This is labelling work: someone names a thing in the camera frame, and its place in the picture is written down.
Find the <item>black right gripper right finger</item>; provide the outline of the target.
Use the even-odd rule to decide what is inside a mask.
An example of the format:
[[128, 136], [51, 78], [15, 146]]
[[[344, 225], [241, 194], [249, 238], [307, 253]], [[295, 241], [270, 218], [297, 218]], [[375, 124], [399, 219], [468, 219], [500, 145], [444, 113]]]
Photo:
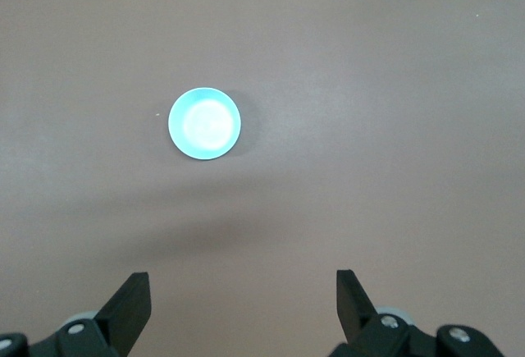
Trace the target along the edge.
[[336, 273], [336, 307], [346, 342], [337, 356], [501, 356], [483, 332], [448, 324], [430, 336], [394, 313], [379, 313], [355, 273]]

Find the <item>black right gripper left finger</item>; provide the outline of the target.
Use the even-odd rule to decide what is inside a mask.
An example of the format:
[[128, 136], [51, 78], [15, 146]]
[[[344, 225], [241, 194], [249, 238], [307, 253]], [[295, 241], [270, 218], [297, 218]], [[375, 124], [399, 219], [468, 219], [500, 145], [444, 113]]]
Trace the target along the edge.
[[30, 344], [21, 332], [1, 335], [2, 356], [127, 356], [152, 312], [149, 276], [134, 272], [93, 318], [77, 318]]

